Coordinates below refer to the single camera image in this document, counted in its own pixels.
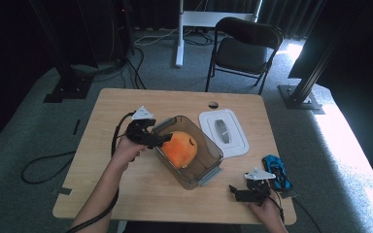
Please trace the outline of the black folding chair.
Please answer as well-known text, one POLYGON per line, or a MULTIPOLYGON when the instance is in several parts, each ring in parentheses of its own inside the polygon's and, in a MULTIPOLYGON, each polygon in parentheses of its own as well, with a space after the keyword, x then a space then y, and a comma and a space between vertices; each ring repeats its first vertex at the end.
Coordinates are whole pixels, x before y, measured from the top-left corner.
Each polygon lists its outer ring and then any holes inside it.
POLYGON ((279 27, 224 17, 215 27, 214 46, 211 53, 205 91, 217 71, 255 79, 262 93, 284 36, 279 27))

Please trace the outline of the grey tape piece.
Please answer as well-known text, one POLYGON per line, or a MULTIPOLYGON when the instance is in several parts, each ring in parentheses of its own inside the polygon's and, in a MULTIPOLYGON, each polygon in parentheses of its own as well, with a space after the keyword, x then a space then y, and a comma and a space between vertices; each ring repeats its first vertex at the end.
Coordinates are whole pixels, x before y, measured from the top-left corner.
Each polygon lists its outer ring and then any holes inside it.
POLYGON ((66 187, 56 187, 51 191, 51 195, 57 196, 59 194, 62 195, 70 195, 72 190, 66 187))
POLYGON ((291 190, 287 190, 287 191, 282 191, 280 193, 280 195, 283 199, 295 198, 296 196, 299 195, 299 192, 296 189, 291 189, 291 190))

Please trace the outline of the translucent grey storage box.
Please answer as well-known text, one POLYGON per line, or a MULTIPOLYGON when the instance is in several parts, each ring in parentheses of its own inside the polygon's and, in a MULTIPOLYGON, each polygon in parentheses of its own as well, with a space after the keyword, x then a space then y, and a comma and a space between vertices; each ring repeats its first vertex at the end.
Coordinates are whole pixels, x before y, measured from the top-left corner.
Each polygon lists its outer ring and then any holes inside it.
POLYGON ((153 128, 153 133, 160 136, 175 131, 185 132, 197 142, 197 154, 186 168, 177 168, 161 148, 156 149, 158 158, 184 189, 192 190, 207 184, 221 172, 222 151, 186 116, 170 117, 153 128))

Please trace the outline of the person's left hand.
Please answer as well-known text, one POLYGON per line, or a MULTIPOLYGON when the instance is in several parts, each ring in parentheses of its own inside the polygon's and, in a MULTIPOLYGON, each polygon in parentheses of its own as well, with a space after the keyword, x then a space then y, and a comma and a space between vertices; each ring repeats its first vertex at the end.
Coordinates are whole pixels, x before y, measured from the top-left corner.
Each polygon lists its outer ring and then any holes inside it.
POLYGON ((116 151, 112 156, 109 166, 115 172, 123 173, 127 169, 129 163, 133 161, 136 156, 139 156, 146 148, 146 146, 136 144, 126 136, 123 136, 118 142, 116 151))

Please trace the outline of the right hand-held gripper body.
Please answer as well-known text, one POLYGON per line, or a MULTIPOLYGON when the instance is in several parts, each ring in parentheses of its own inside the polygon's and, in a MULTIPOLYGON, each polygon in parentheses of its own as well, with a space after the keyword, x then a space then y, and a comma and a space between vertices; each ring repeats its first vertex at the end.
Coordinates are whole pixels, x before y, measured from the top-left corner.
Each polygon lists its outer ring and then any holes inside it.
POLYGON ((254 168, 244 175, 246 180, 246 190, 239 190, 238 194, 244 196, 246 202, 261 206, 265 200, 271 198, 271 189, 269 180, 275 179, 275 176, 262 169, 254 168))

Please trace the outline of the white desk frame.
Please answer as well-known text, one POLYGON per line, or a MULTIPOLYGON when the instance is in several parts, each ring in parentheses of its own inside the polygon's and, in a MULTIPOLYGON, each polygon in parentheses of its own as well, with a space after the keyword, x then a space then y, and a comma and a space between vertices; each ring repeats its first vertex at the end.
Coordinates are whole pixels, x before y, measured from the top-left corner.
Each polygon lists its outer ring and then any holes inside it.
POLYGON ((184 65, 184 27, 215 27, 224 17, 237 17, 244 20, 257 22, 263 0, 256 0, 254 11, 252 13, 230 13, 230 12, 202 12, 198 10, 186 11, 184 9, 184 0, 180 0, 179 25, 178 25, 178 46, 176 53, 175 66, 181 68, 184 65))

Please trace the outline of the white box lid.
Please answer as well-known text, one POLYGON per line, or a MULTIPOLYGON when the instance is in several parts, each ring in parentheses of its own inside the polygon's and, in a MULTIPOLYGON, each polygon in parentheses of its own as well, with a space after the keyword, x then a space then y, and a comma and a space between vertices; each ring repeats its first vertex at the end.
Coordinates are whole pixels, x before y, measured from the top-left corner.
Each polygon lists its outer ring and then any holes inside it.
POLYGON ((203 112, 199 115, 201 130, 220 148, 225 158, 240 156, 250 150, 244 130, 229 109, 203 112))

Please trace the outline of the blue toy car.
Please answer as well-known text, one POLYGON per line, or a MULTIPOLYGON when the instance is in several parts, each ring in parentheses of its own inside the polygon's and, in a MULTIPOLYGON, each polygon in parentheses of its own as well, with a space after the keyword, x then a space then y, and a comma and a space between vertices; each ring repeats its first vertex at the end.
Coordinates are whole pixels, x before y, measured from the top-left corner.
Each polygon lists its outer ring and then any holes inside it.
POLYGON ((267 155, 262 158, 262 164, 266 172, 275 176, 270 185, 276 191, 290 191, 292 183, 288 178, 283 160, 276 155, 267 155))

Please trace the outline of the orange plush toy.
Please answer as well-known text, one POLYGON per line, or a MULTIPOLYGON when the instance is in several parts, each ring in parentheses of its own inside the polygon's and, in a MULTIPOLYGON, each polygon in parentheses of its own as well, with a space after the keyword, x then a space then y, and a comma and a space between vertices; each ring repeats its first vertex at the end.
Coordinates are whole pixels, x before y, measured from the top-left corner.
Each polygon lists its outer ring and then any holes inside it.
POLYGON ((183 131, 174 131, 170 141, 161 148, 166 157, 177 168, 186 168, 197 154, 196 140, 183 131))

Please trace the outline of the dark curtain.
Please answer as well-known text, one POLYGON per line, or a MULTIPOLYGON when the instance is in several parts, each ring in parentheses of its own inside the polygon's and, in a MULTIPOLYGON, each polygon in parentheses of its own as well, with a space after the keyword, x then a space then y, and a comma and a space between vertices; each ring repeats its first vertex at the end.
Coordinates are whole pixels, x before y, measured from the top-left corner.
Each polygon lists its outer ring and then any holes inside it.
POLYGON ((278 26, 286 38, 307 38, 326 0, 203 0, 203 10, 248 14, 260 5, 257 21, 278 26))

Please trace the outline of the person's right hand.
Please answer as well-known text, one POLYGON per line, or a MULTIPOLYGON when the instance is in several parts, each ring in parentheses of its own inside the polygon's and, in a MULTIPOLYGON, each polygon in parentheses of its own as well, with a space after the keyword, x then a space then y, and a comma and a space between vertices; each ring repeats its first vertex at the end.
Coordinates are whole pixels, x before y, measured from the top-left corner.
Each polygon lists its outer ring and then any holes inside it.
POLYGON ((273 201, 265 200, 261 206, 257 206, 254 203, 249 203, 248 207, 265 227, 272 225, 284 225, 280 217, 280 211, 273 201))

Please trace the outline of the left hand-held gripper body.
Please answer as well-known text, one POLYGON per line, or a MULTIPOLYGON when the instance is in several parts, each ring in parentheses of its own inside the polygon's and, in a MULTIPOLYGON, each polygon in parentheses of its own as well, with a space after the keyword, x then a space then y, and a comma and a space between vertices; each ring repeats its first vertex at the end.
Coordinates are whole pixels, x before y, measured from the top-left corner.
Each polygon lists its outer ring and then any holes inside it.
POLYGON ((153 133, 148 128, 155 125, 156 120, 144 106, 141 106, 131 116, 132 121, 128 124, 125 136, 132 142, 149 146, 155 144, 153 133))

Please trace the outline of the black metal stand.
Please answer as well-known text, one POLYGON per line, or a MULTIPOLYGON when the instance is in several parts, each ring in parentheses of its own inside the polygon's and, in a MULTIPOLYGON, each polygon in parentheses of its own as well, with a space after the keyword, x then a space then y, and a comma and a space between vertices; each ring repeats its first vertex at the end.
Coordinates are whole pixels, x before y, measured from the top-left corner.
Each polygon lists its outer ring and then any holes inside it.
POLYGON ((326 45, 319 39, 310 36, 295 60, 288 77, 299 79, 297 85, 281 84, 278 86, 288 109, 312 111, 323 114, 322 105, 318 103, 312 89, 322 74, 325 66, 326 45))
POLYGON ((72 69, 41 0, 27 0, 27 2, 37 20, 36 29, 59 75, 57 84, 45 97, 44 102, 61 103, 65 99, 86 99, 93 76, 77 74, 72 69))

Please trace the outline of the dark equipment rack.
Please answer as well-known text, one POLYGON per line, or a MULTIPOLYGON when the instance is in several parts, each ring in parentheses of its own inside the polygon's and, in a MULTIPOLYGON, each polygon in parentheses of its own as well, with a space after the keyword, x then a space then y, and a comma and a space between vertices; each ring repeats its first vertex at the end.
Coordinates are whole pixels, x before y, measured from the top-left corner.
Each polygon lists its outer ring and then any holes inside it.
POLYGON ((95 65, 123 65, 134 52, 129 0, 77 0, 95 65))

